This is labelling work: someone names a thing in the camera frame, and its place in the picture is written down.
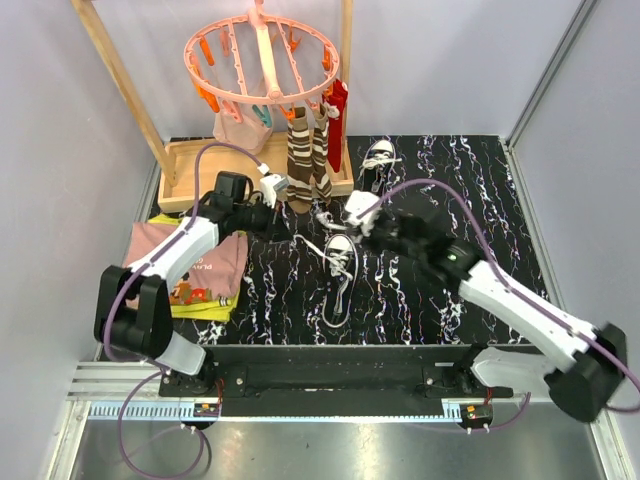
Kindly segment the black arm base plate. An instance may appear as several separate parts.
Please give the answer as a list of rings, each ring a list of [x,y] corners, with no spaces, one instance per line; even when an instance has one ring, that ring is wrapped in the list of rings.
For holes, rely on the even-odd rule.
[[[162,397],[246,422],[456,423],[464,404],[510,399],[470,371],[475,347],[214,346],[204,373],[162,376]]]

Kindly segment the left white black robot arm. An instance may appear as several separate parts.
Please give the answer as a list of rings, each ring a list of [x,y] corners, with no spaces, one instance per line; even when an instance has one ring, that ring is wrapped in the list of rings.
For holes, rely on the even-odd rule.
[[[242,181],[218,175],[215,188],[198,199],[179,227],[159,246],[129,267],[110,266],[101,275],[94,337],[110,359],[120,349],[136,359],[181,373],[181,384],[196,396],[215,386],[216,372],[206,363],[203,347],[173,327],[169,293],[182,276],[237,231],[278,241],[282,225],[278,194],[288,185],[281,174],[259,181],[259,200],[244,199]]]

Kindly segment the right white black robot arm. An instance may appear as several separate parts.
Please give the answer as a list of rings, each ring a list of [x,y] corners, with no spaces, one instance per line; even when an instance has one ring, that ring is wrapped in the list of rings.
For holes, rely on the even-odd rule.
[[[515,281],[480,248],[445,232],[435,217],[381,209],[349,219],[362,244],[413,260],[426,278],[494,315],[537,348],[522,354],[483,347],[454,371],[466,396],[487,387],[540,392],[571,418],[593,422],[625,378],[627,339],[617,326],[597,328]]]

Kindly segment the white shoelace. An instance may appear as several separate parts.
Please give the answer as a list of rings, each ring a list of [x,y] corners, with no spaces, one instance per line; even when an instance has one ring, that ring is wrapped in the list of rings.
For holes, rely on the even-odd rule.
[[[323,249],[317,247],[301,234],[295,234],[293,238],[300,240],[324,261],[324,266],[329,269],[331,277],[352,281],[358,272],[358,257],[354,242],[346,234],[347,228],[335,223],[329,212],[318,213],[316,219],[323,227],[333,232]]]

